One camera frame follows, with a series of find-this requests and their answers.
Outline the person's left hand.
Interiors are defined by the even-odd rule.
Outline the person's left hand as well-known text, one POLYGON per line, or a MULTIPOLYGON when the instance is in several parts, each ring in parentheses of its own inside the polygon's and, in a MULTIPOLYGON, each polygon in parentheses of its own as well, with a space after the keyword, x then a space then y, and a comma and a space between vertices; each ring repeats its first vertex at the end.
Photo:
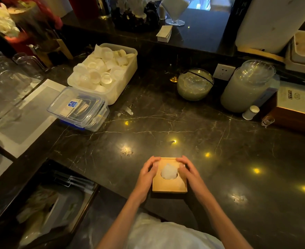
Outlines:
POLYGON ((151 156, 143 165, 138 180, 136 182, 135 188, 132 191, 130 198, 134 199, 138 204, 142 204, 147 197, 147 194, 152 185, 152 180, 150 178, 150 168, 153 162, 160 161, 161 157, 151 156))

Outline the open drawer with supplies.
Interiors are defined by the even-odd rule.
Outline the open drawer with supplies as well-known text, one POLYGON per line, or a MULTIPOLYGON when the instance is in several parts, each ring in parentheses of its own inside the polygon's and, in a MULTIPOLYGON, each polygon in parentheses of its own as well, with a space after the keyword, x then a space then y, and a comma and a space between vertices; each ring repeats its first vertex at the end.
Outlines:
POLYGON ((98 188, 47 159, 0 216, 0 249, 65 249, 98 188))

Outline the stack of paper napkins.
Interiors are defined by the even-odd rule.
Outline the stack of paper napkins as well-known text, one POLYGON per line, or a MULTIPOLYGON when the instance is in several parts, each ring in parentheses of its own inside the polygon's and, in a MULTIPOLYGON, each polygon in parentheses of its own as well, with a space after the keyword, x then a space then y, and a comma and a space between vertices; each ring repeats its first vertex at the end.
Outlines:
POLYGON ((156 35, 157 41, 168 43, 171 38, 172 27, 173 27, 172 25, 163 25, 160 31, 156 35))

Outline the grey mat with white border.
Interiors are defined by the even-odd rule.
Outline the grey mat with white border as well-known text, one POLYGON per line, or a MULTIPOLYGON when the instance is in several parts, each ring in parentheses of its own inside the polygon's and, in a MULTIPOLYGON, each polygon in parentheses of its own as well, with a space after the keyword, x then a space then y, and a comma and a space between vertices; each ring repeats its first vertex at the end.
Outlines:
POLYGON ((64 89, 64 85, 47 79, 19 104, 21 116, 17 120, 3 117, 0 146, 15 158, 22 155, 56 120, 47 108, 64 89))

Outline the person's white shirt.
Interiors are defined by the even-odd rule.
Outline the person's white shirt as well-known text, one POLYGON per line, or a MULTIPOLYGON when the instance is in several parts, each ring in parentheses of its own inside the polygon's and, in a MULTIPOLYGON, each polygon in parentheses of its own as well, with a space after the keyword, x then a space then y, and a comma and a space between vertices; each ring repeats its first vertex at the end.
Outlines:
POLYGON ((225 249, 216 237, 138 213, 124 249, 225 249))

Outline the white tissue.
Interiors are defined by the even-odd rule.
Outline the white tissue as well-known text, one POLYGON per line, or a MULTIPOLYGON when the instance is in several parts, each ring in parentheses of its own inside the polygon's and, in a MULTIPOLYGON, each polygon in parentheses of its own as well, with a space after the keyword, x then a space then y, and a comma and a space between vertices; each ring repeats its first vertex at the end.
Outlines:
POLYGON ((165 180, 174 180, 178 176, 178 168, 167 163, 161 170, 160 175, 165 180))

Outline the person's right forearm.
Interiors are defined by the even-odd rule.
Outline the person's right forearm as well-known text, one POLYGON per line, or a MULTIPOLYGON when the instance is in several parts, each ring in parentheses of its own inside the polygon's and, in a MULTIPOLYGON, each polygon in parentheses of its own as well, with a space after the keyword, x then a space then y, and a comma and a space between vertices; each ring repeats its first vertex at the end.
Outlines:
POLYGON ((225 249, 253 249, 209 191, 204 191, 201 204, 210 215, 225 249))

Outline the white plastic tray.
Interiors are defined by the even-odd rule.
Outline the white plastic tray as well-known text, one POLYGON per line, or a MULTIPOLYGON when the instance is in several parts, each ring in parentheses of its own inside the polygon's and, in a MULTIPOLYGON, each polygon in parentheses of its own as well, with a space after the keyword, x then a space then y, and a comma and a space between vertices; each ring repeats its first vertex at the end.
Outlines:
POLYGON ((284 63, 287 70, 305 74, 305 31, 297 31, 291 39, 284 63))

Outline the wooden tissue box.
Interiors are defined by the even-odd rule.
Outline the wooden tissue box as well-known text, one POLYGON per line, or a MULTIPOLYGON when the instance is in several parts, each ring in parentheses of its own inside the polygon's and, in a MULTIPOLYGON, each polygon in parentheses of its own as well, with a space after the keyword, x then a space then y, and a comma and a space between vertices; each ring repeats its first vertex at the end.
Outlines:
POLYGON ((156 193, 187 193, 187 180, 182 180, 179 174, 174 180, 165 180, 161 177, 161 170, 167 163, 177 168, 180 164, 175 158, 162 157, 159 161, 158 172, 152 180, 152 191, 156 193))

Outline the large jar with glass lid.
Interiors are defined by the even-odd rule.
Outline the large jar with glass lid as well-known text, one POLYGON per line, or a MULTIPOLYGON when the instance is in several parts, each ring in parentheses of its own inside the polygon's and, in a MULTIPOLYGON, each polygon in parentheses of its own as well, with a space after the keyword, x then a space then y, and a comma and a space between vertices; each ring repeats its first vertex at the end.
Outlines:
POLYGON ((270 86, 275 67, 262 60, 245 61, 236 69, 223 91, 221 105, 232 113, 243 113, 270 86))

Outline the wooden box with white card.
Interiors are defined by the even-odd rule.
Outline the wooden box with white card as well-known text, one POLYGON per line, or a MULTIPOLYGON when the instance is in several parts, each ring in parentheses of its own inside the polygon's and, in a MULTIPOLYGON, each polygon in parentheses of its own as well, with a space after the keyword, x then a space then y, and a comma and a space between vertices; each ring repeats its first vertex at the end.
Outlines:
POLYGON ((276 94, 262 108, 262 119, 271 115, 273 125, 305 133, 305 86, 280 81, 276 94))

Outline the small white bottle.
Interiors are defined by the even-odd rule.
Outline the small white bottle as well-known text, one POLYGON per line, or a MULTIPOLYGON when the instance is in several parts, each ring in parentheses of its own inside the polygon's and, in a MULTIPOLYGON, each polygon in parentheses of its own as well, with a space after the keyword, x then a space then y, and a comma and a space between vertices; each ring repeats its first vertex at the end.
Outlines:
POLYGON ((250 121, 259 113, 259 111, 260 109, 258 106, 252 105, 244 113, 242 113, 242 117, 245 120, 250 121))

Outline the clear lidded plastic container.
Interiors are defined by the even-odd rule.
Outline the clear lidded plastic container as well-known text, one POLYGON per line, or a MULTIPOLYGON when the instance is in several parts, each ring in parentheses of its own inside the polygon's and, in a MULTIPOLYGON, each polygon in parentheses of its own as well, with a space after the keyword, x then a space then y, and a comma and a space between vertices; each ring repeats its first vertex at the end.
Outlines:
POLYGON ((73 87, 64 88, 47 111, 71 127, 92 132, 99 130, 110 113, 103 98, 73 87))

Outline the white wall socket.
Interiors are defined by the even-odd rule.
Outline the white wall socket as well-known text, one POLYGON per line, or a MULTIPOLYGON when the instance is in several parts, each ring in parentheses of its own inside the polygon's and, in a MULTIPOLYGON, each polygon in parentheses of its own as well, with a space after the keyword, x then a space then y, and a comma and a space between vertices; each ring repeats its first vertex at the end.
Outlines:
POLYGON ((233 66, 228 66, 228 65, 218 63, 218 65, 214 71, 213 78, 224 80, 224 81, 229 81, 230 78, 232 77, 235 69, 236 68, 233 66))

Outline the dark ornament with white coral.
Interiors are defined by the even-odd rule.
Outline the dark ornament with white coral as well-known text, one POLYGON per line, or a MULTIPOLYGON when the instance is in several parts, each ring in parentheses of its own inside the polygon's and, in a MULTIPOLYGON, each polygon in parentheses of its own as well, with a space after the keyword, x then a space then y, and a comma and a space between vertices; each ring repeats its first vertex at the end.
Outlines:
POLYGON ((108 0, 112 22, 115 28, 145 33, 159 29, 157 9, 161 0, 108 0))

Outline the glass bowl with lid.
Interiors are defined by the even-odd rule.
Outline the glass bowl with lid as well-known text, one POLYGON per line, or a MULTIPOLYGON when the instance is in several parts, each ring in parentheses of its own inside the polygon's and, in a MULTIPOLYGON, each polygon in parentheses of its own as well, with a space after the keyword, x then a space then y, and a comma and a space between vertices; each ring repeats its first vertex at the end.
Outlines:
POLYGON ((214 85, 212 74, 200 68, 184 71, 178 77, 177 92, 188 101, 199 101, 207 96, 214 85))

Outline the person's left forearm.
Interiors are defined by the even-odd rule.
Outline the person's left forearm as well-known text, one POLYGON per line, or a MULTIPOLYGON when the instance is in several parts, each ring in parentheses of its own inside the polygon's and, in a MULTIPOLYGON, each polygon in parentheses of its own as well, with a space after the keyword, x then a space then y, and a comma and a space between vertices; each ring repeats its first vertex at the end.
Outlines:
POLYGON ((95 249, 123 249, 138 208, 144 200, 145 198, 131 194, 95 249))

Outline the large white cylinder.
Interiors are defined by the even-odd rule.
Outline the large white cylinder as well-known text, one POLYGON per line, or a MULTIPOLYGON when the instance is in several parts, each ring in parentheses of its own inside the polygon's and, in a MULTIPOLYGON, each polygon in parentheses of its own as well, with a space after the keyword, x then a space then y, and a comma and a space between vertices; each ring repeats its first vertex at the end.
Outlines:
POLYGON ((252 0, 238 29, 238 51, 280 53, 305 22, 305 0, 252 0))

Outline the white flower bouquet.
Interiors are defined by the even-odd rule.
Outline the white flower bouquet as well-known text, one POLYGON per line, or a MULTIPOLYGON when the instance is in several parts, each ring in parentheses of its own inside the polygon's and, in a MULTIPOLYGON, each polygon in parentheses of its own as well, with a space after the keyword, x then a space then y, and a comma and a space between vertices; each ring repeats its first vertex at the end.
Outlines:
POLYGON ((10 17, 7 7, 3 3, 0 3, 0 33, 9 38, 18 37, 20 33, 14 20, 10 17))

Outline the group of clear drinking glasses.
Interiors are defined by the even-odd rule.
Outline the group of clear drinking glasses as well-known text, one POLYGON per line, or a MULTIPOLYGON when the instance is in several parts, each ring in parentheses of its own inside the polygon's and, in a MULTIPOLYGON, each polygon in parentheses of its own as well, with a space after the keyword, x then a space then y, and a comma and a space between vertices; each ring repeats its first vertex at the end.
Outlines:
POLYGON ((0 51, 0 106, 17 104, 44 80, 46 70, 35 56, 17 53, 8 58, 0 51))

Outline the small clear shot glass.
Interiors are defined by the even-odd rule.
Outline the small clear shot glass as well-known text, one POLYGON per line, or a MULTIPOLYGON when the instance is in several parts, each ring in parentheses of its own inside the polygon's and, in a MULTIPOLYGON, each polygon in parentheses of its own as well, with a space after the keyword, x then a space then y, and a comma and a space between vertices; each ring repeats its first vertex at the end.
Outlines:
POLYGON ((261 125, 263 127, 268 127, 269 125, 273 124, 274 122, 275 122, 275 118, 271 115, 267 115, 262 119, 261 125))

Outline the stemmed glass with napkin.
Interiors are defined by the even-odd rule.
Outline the stemmed glass with napkin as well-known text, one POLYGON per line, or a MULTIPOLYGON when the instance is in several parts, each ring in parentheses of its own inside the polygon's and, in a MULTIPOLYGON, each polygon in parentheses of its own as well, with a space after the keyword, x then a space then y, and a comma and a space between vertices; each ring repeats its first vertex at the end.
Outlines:
POLYGON ((188 8, 190 0, 162 0, 161 5, 169 15, 165 23, 173 26, 183 26, 184 21, 180 20, 181 14, 188 8))

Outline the person's right hand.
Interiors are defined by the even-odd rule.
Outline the person's right hand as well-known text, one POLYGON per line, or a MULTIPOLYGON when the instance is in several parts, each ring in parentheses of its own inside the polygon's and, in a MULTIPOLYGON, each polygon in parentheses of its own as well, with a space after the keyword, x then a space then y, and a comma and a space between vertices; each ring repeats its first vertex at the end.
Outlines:
POLYGON ((196 167, 186 156, 176 158, 176 161, 180 163, 179 166, 187 167, 188 169, 187 181, 198 201, 203 204, 206 200, 209 199, 211 193, 206 187, 196 167))

